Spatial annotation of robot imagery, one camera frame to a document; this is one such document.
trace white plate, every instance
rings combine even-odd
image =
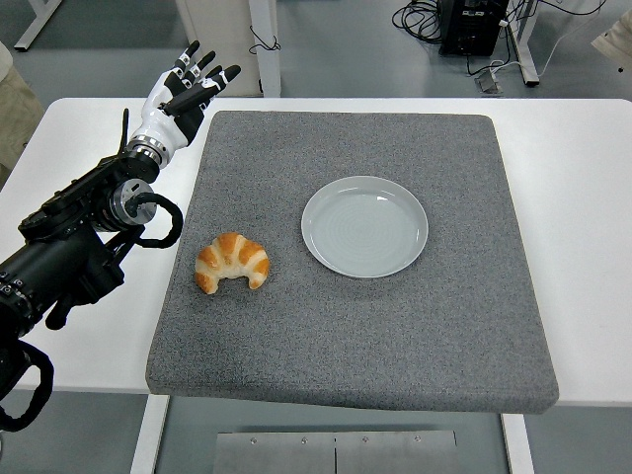
[[[301,220],[309,251],[347,277],[393,275],[412,264],[428,240],[419,201],[392,181],[352,176],[321,188]]]

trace black box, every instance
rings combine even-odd
[[[509,0],[437,0],[439,54],[490,56]]]

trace black cable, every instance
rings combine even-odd
[[[273,38],[275,39],[275,43],[272,46],[268,46],[266,44],[266,42],[263,41],[261,38],[259,38],[259,35],[257,35],[255,33],[255,30],[253,29],[252,25],[250,26],[250,31],[253,32],[253,35],[255,36],[255,38],[261,42],[260,44],[255,44],[254,46],[251,46],[248,49],[248,52],[250,52],[251,54],[257,54],[257,47],[262,47],[266,51],[278,51],[278,50],[280,50],[280,44],[277,41],[277,37],[275,37],[274,35],[273,35]]]
[[[564,13],[568,13],[569,15],[577,15],[579,17],[584,17],[586,15],[592,15],[594,12],[599,11],[601,9],[601,7],[605,4],[605,2],[607,2],[608,0],[600,0],[599,5],[596,8],[594,8],[594,10],[590,10],[589,12],[584,12],[584,13],[577,13],[577,12],[571,12],[569,10],[565,10],[564,8],[562,8],[562,7],[558,6],[558,5],[555,5],[553,3],[547,2],[546,0],[537,0],[537,1],[538,1],[538,3],[540,3],[540,2],[541,3],[546,3],[547,5],[550,5],[553,8],[557,8],[558,10],[561,10]]]
[[[174,245],[180,238],[185,218],[182,216],[179,207],[166,197],[154,193],[140,193],[134,196],[125,204],[125,209],[131,214],[133,210],[138,209],[141,204],[146,202],[155,202],[171,214],[171,230],[164,239],[141,239],[138,237],[135,243],[146,249],[167,249]]]
[[[17,341],[16,345],[11,348],[11,350],[24,353],[24,356],[28,360],[28,366],[33,365],[39,369],[38,388],[36,388],[33,392],[29,408],[27,408],[22,416],[19,418],[13,418],[12,416],[7,415],[4,409],[0,407],[0,430],[13,433],[26,428],[40,414],[41,409],[46,404],[50,398],[50,394],[52,393],[54,368],[52,367],[52,363],[50,363],[50,359],[46,354],[24,341]]]
[[[441,34],[435,0],[413,0],[397,10],[391,23],[399,30],[428,44],[440,44]]]
[[[468,73],[468,75],[474,76],[474,75],[478,74],[479,72],[481,72],[481,71],[483,71],[485,69],[493,69],[495,67],[502,67],[502,66],[505,66],[505,65],[509,64],[510,60],[512,59],[512,50],[510,48],[510,35],[507,32],[507,28],[508,27],[506,27],[506,30],[505,30],[505,43],[507,44],[507,60],[503,64],[499,64],[498,66],[493,66],[493,65],[489,64],[487,66],[481,67],[480,69],[477,69],[474,72],[471,72],[470,71],[470,54],[467,54],[466,57],[467,57],[467,73]]]

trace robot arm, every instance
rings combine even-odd
[[[202,71],[214,52],[198,64],[195,41],[163,73],[142,109],[142,125],[127,142],[123,114],[120,149],[90,172],[57,192],[19,226],[25,245],[0,265],[0,400],[31,366],[40,370],[40,386],[29,409],[18,419],[0,407],[0,430],[18,431],[39,414],[52,390],[48,357],[20,338],[42,318],[48,329],[61,329],[73,306],[96,303],[123,283],[120,263],[134,245],[166,248],[182,231],[178,207],[149,186],[174,153],[198,133],[213,97],[240,72],[215,67]],[[142,239],[144,224],[164,207],[172,230],[162,240]],[[104,243],[98,232],[116,232]]]

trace table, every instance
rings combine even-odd
[[[130,108],[134,129],[142,103],[64,99],[49,107],[0,194],[0,259],[23,244],[16,228],[24,217],[117,151],[122,109]],[[632,374],[626,368],[632,360],[629,102],[216,99],[197,139],[175,155],[153,185],[182,210],[191,198],[209,119],[219,110],[489,116],[560,386],[558,404],[632,406]],[[160,237],[169,228],[169,218],[159,213],[147,236]],[[49,354],[57,390],[147,393],[146,358],[175,254],[175,248],[132,250],[122,264],[122,287],[97,305],[73,309],[68,325],[58,333],[39,324],[25,337]],[[37,384],[33,370],[19,388]],[[517,433],[522,433],[519,419]]]

